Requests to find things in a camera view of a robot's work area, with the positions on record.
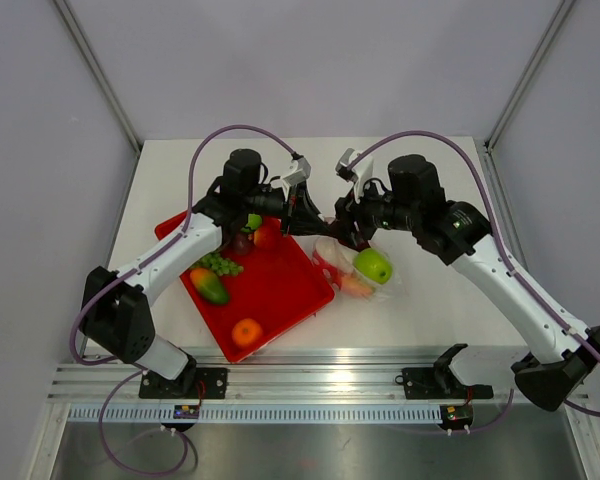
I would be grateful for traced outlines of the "green apple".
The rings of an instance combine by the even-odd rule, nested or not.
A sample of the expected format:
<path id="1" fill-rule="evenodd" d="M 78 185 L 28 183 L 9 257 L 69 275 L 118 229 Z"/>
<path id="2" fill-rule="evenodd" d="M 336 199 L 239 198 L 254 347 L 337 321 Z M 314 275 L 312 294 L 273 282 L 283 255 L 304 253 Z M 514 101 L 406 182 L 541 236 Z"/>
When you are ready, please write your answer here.
<path id="1" fill-rule="evenodd" d="M 353 265 L 362 275 L 377 284 L 384 285 L 393 275 L 391 262 L 374 248 L 366 248 L 359 252 L 353 260 Z"/>

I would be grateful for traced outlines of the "red orange mango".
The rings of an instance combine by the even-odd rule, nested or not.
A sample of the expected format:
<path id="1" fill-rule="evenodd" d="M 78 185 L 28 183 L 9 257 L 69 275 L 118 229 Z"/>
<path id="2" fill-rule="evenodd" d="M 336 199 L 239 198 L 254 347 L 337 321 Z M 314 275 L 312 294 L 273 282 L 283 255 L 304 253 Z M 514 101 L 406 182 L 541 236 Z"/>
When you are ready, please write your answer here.
<path id="1" fill-rule="evenodd" d="M 339 289 L 342 293 L 356 297 L 368 298 L 375 293 L 375 288 L 355 276 L 342 276 Z"/>

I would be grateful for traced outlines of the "clear zip top bag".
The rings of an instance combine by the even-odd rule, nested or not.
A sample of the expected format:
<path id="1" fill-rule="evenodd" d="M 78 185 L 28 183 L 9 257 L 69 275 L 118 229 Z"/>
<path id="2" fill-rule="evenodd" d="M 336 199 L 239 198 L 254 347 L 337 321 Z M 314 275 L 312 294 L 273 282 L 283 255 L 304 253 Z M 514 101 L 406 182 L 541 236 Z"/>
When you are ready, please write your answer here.
<path id="1" fill-rule="evenodd" d="M 366 248 L 374 248 L 374 249 L 378 250 L 379 252 L 381 252 L 391 262 L 391 264 L 393 266 L 393 275 L 392 275 L 391 279 L 384 285 L 377 284 L 377 283 L 373 282 L 372 280 L 368 279 L 366 276 L 362 275 L 358 270 L 356 270 L 355 267 L 351 273 L 346 274 L 344 272 L 340 272 L 336 268 L 327 264 L 314 252 L 314 243 L 318 237 L 327 237 L 327 236 L 317 236 L 315 238 L 315 240 L 313 242 L 313 246 L 312 246 L 310 260 L 312 262 L 313 267 L 341 295 L 348 296 L 351 298 L 356 298 L 356 297 L 352 297 L 352 296 L 342 293 L 339 289 L 340 278 L 342 276 L 347 276 L 347 275 L 355 276 L 358 279 L 365 281 L 366 283 L 368 283 L 369 285 L 371 285 L 375 288 L 375 293 L 372 296 L 370 296 L 368 298 L 358 298 L 358 299 L 363 299 L 366 301 L 373 301 L 373 302 L 381 302 L 381 301 L 386 301 L 393 297 L 397 297 L 398 294 L 403 291 L 404 283 L 398 272 L 397 267 L 394 265 L 394 262 L 392 261 L 390 256 L 384 250 L 380 249 L 375 243 L 371 243 L 366 246 L 363 246 L 361 251 L 365 250 Z"/>

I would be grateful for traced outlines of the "white radish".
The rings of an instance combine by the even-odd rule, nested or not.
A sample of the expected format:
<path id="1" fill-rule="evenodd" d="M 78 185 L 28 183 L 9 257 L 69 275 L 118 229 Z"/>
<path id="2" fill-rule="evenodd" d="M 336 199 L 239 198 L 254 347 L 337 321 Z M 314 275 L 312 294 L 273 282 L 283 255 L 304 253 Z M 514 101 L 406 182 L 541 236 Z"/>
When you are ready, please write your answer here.
<path id="1" fill-rule="evenodd" d="M 346 274 L 354 270 L 354 259 L 358 255 L 357 251 L 330 237 L 318 237 L 314 252 L 327 264 Z"/>

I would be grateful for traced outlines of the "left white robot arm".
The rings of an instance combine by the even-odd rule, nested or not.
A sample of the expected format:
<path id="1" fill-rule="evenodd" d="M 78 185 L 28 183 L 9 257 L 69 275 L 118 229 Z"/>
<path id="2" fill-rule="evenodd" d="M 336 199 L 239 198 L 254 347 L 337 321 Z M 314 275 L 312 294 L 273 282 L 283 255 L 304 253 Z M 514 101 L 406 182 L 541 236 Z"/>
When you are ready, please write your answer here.
<path id="1" fill-rule="evenodd" d="M 284 206 L 260 184 L 264 165 L 250 149 L 232 152 L 210 192 L 153 249 L 119 271 L 94 269 L 86 279 L 78 330 L 116 360 L 146 370 L 146 398 L 184 398 L 202 376 L 196 360 L 155 330 L 151 307 L 187 267 L 229 244 L 251 212 L 278 218 Z M 327 280 L 291 238 L 278 250 L 253 253 L 232 282 L 229 299 L 212 304 L 185 281 L 194 304 L 225 358 L 238 362 L 327 306 L 335 297 Z"/>

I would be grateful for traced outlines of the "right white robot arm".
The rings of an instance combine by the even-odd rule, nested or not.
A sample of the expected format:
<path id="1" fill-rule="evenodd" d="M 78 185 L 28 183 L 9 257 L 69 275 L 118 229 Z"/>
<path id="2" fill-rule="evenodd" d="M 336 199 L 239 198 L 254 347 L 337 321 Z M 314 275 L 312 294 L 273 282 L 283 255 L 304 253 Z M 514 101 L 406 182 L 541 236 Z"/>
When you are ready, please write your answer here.
<path id="1" fill-rule="evenodd" d="M 511 370 L 517 389 L 554 411 L 600 366 L 600 325 L 562 310 L 504 246 L 490 213 L 445 196 L 436 167 L 411 154 L 388 166 L 390 188 L 373 186 L 373 162 L 349 149 L 337 175 L 352 183 L 336 204 L 341 240 L 360 247 L 378 229 L 410 232 L 417 244 L 471 281 L 514 326 L 529 352 Z"/>

